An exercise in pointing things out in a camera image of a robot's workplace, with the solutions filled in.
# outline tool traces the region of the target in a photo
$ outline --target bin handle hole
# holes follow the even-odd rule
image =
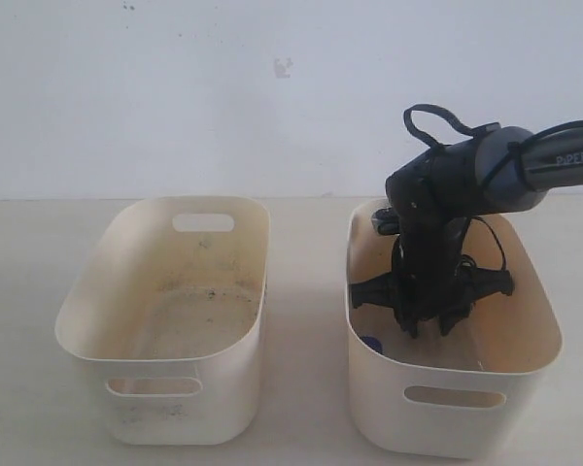
[[[408,386],[404,390],[404,398],[414,403],[477,409],[497,408],[505,403],[502,393],[422,385]]]
[[[106,388],[117,396],[186,397],[200,393],[203,384],[199,379],[192,377],[109,379]]]
[[[180,233],[232,231],[235,220],[228,214],[177,214],[173,228]]]

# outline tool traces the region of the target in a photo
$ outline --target storage bin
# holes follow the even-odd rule
[[[384,207],[379,199],[352,215],[347,284],[390,270],[394,237],[378,236],[371,223]],[[431,320],[413,340],[393,310],[352,309],[346,291],[350,409],[359,431],[383,449],[462,459],[501,449],[561,351],[558,322],[516,232],[503,216],[485,220],[516,289],[478,301],[447,337]],[[471,224],[464,252],[480,267],[500,267],[496,242],[480,222]]]
[[[258,202],[222,196],[144,200],[110,224],[55,334],[114,437],[213,445],[251,423],[269,228]]]

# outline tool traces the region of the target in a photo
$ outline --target robotic arm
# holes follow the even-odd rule
[[[414,125],[415,111],[443,117],[469,139],[439,143]],[[392,270],[351,284],[351,302],[392,308],[413,338],[419,321],[437,318],[445,336],[476,301],[514,290],[502,249],[499,270],[477,267],[463,254],[470,223],[530,210],[549,189],[583,184],[583,120],[537,134],[499,123],[469,128],[441,107],[420,104],[404,112],[404,123],[429,149],[387,178],[391,206],[372,220],[378,234],[397,235]]]

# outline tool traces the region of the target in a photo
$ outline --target beige tabletop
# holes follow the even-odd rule
[[[364,199],[264,200],[272,215],[266,358],[247,431],[207,448],[112,440],[53,324],[87,253],[132,202],[0,202],[0,465],[459,463],[378,449],[350,419],[342,286],[348,220]],[[564,350],[510,443],[483,464],[583,464],[583,195],[555,195],[508,218],[547,289]]]

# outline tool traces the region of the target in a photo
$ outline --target blue object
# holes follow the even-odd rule
[[[360,337],[360,339],[371,349],[382,354],[382,343],[380,343],[380,340],[374,337]]]

